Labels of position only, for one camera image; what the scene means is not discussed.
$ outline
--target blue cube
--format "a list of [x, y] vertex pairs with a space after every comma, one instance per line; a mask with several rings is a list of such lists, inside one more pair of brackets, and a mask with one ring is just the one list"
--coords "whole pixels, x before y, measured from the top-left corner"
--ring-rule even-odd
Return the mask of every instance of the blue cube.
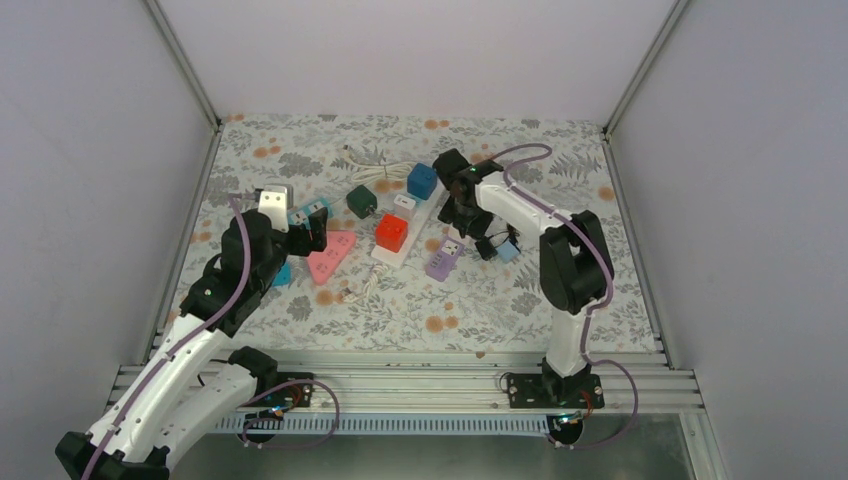
[[504, 263], [509, 263], [510, 260], [517, 257], [520, 253], [518, 249], [515, 248], [515, 245], [513, 245], [510, 241], [502, 243], [496, 250], [498, 251], [498, 256], [501, 257], [501, 260], [503, 260]]
[[406, 177], [406, 191], [422, 200], [427, 200], [436, 189], [438, 181], [439, 177], [435, 170], [423, 163], [418, 163]]
[[280, 272], [277, 273], [277, 276], [274, 277], [274, 281], [271, 282], [272, 287], [285, 287], [291, 283], [291, 267], [288, 263], [283, 265], [283, 268], [280, 269]]

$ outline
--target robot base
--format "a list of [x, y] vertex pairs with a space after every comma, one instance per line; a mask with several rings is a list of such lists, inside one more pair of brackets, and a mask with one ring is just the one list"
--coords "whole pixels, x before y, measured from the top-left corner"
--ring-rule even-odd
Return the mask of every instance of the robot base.
[[598, 409], [604, 406], [604, 391], [601, 388], [601, 379], [597, 375], [587, 375], [573, 393], [567, 395], [562, 401], [557, 401], [550, 395], [542, 381], [539, 373], [510, 373], [507, 379], [507, 392], [509, 392], [509, 407], [516, 410], [522, 409], [585, 409], [586, 400], [580, 393], [586, 392], [592, 400], [592, 408]]
[[[291, 380], [315, 380], [315, 375], [306, 372], [277, 372], [277, 378], [273, 382], [272, 385], [279, 385], [281, 383], [289, 382]], [[286, 405], [288, 402], [293, 401], [294, 399], [291, 397], [291, 391], [288, 389], [279, 390], [267, 397], [256, 401], [251, 404], [251, 407], [276, 407], [278, 405]], [[307, 389], [307, 391], [303, 392], [300, 397], [300, 401], [297, 405], [293, 405], [294, 407], [299, 408], [309, 408], [312, 402], [312, 390]]]

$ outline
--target table surface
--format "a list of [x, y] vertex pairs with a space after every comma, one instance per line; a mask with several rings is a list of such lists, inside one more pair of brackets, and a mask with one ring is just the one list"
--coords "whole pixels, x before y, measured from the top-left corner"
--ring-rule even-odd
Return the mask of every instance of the table surface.
[[[515, 179], [566, 210], [589, 209], [601, 218], [615, 267], [612, 304], [596, 314], [591, 351], [654, 350], [653, 335], [615, 200], [600, 140], [587, 122], [509, 119], [428, 119], [390, 116], [235, 115], [228, 119], [192, 234], [170, 319], [209, 258], [233, 213], [226, 196], [268, 184], [294, 186], [295, 205], [318, 197], [333, 205], [329, 228], [356, 232], [356, 246], [327, 284], [312, 282], [306, 260], [289, 257], [293, 281], [273, 288], [235, 340], [266, 349], [540, 352], [547, 349], [558, 314], [539, 287], [538, 249], [525, 248], [509, 264], [485, 262], [466, 249], [444, 283], [424, 274], [424, 265], [447, 228], [434, 213], [401, 269], [392, 269], [370, 298], [343, 304], [343, 292], [359, 292], [374, 265], [374, 229], [380, 215], [358, 219], [344, 195], [354, 188], [355, 169], [341, 160], [350, 146], [363, 164], [422, 162], [457, 148], [480, 161], [507, 147], [543, 142], [554, 154], [519, 167]], [[502, 164], [535, 152], [515, 152]], [[405, 182], [370, 185], [379, 208], [406, 191]]]

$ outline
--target red cube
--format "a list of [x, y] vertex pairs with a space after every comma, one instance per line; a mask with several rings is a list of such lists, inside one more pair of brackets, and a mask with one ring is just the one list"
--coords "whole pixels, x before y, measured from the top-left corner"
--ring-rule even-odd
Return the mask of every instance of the red cube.
[[409, 224], [402, 218], [390, 213], [383, 215], [383, 219], [377, 225], [377, 245], [395, 253], [399, 252], [406, 240], [408, 226]]

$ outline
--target dark green cube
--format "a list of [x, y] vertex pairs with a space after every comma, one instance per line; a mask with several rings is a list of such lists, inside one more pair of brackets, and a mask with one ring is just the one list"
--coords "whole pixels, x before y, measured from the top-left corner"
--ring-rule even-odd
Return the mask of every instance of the dark green cube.
[[359, 218], [377, 211], [377, 197], [365, 185], [360, 185], [347, 194], [347, 208]]

